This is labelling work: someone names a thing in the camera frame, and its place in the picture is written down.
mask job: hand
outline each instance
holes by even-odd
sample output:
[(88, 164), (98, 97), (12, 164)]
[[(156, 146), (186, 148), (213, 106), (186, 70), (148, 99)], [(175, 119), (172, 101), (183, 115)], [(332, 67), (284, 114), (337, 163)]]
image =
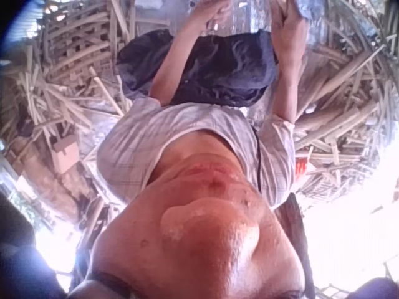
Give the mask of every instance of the hand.
[(280, 61), (280, 72), (283, 75), (299, 76), (309, 24), (300, 14), (295, 0), (287, 0), (286, 18), (277, 0), (270, 0), (270, 6), (272, 43)]
[(231, 12), (230, 8), (231, 0), (200, 0), (188, 19), (188, 25), (192, 25), (200, 33), (211, 20), (223, 24)]

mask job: skin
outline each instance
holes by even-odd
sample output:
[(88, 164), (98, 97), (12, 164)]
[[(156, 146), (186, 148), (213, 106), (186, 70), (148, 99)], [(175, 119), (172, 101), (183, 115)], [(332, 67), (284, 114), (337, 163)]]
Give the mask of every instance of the skin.
[[(225, 0), (201, 2), (177, 35), (151, 90), (162, 105), (206, 22), (223, 21), (228, 8)], [(293, 123), (307, 23), (293, 1), (286, 20), (278, 6), (272, 14), (281, 74), (273, 113)], [(227, 142), (208, 131), (164, 150), (148, 186), (99, 237), (91, 269), (118, 277), (142, 298), (265, 299), (304, 287), (299, 259), (267, 200)]]

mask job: neck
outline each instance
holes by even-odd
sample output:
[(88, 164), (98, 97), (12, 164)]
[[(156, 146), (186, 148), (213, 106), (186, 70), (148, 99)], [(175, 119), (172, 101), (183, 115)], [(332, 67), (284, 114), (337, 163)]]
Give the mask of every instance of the neck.
[(229, 143), (211, 131), (201, 130), (179, 137), (164, 149), (148, 184), (156, 181), (173, 165), (196, 154), (217, 154), (230, 160), (230, 162), (243, 172), (241, 163)]

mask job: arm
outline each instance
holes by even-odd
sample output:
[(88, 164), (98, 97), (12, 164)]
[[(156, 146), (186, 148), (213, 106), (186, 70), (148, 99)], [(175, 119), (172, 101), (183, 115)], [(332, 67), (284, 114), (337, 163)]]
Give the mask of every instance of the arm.
[(305, 54), (308, 23), (295, 3), (287, 1), (287, 18), (276, 0), (271, 0), (272, 42), (280, 61), (280, 78), (274, 96), (273, 114), (295, 123), (299, 73)]
[(195, 26), (187, 23), (175, 37), (168, 55), (155, 75), (149, 96), (169, 105), (179, 86), (188, 56), (200, 35)]
[(179, 86), (188, 57), (206, 23), (212, 19), (223, 22), (229, 12), (230, 0), (202, 0), (175, 37), (169, 53), (155, 75), (149, 96), (169, 105)]

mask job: bright sky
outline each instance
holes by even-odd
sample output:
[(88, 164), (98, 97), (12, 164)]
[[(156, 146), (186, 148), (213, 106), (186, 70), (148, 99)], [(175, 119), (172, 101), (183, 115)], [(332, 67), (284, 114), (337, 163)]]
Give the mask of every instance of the bright sky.
[[(349, 196), (306, 212), (305, 229), (315, 285), (354, 291), (384, 277), (382, 263), (399, 254), (399, 202), (392, 204), (399, 177), (399, 138), (383, 153), (372, 179)], [(371, 214), (376, 208), (384, 209)], [(391, 263), (399, 280), (399, 258)]]

